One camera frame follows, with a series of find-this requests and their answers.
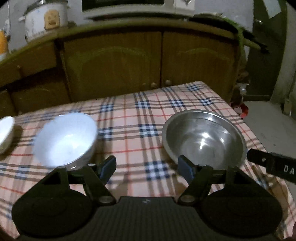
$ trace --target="dark green door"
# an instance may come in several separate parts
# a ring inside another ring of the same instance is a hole
[[[268,46],[270,54],[251,49],[246,70],[251,83],[247,87],[245,101],[270,100],[283,59],[286,30],[287,6],[285,0],[278,0],[281,12],[269,18],[263,0],[254,0],[253,33]]]

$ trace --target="checkered pattern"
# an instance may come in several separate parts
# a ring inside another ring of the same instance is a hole
[[[200,99],[200,103],[203,106],[209,106],[209,105],[213,104],[213,102],[209,98]]]
[[[147,174],[147,181],[170,178],[168,164],[164,161],[146,162],[145,172]]]
[[[232,121],[242,132],[248,148],[264,147],[243,120],[202,82],[104,98],[26,113],[15,118],[11,148],[0,155],[0,223],[8,234],[18,235],[11,220],[13,203],[50,170],[32,155],[32,143],[45,123],[69,112],[89,114],[98,127],[94,161],[114,155],[117,169],[106,187],[120,196],[178,196],[187,186],[176,173],[176,164],[162,146],[161,130],[166,120],[182,110],[208,110]],[[292,235],[296,207],[284,180],[267,175],[264,168],[248,161],[240,167],[277,197],[284,210],[277,235]],[[81,185],[71,188],[84,193]],[[212,185],[211,192],[223,185]]]

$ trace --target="bowl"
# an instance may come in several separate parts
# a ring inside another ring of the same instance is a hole
[[[0,154],[4,153],[11,145],[15,119],[6,116],[0,120]]]
[[[96,137],[96,122],[89,115],[60,115],[38,133],[32,153],[45,167],[76,170],[90,161]]]
[[[240,166],[247,155],[242,133],[226,118],[204,110],[172,115],[162,130],[163,146],[177,164],[180,155],[195,165],[227,170]]]

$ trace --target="rice cooker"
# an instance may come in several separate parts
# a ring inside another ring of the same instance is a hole
[[[67,0],[39,0],[27,7],[19,21],[25,21],[26,40],[31,41],[68,25]]]

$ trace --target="white paper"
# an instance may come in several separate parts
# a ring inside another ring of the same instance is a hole
[[[281,12],[281,7],[278,0],[263,0],[269,18],[273,18],[275,15]]]

